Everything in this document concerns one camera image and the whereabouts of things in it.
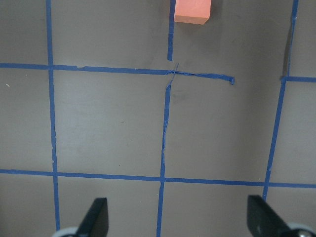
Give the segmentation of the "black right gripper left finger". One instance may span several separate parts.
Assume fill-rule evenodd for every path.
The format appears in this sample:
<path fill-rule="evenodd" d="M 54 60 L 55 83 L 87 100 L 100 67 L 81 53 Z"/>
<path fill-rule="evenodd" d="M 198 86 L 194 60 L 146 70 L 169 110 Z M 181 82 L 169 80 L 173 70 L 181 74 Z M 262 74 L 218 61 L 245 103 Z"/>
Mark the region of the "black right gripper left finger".
<path fill-rule="evenodd" d="M 96 198 L 83 221 L 79 225 L 76 237 L 106 237 L 109 230 L 107 198 Z"/>

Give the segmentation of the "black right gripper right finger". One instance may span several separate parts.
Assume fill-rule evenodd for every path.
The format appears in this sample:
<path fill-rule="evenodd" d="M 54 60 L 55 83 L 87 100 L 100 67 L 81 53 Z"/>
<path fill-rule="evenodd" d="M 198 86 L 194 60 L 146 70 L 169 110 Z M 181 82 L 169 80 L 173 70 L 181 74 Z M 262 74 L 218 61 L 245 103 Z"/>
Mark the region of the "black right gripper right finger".
<path fill-rule="evenodd" d="M 247 198 L 247 227 L 253 237 L 295 237 L 291 229 L 259 195 Z"/>

